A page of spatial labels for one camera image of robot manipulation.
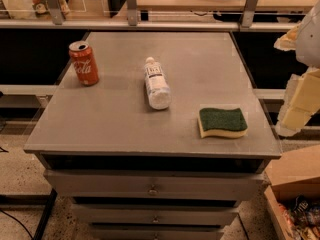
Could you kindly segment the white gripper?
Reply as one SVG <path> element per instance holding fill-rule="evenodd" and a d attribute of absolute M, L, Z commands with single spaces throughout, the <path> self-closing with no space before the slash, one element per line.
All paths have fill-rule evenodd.
<path fill-rule="evenodd" d="M 320 110 L 320 1 L 300 25 L 278 38 L 274 47 L 281 51 L 296 49 L 297 60 L 309 66 L 301 76 L 291 75 L 277 117 L 276 132 L 290 137 L 300 132 Z"/>

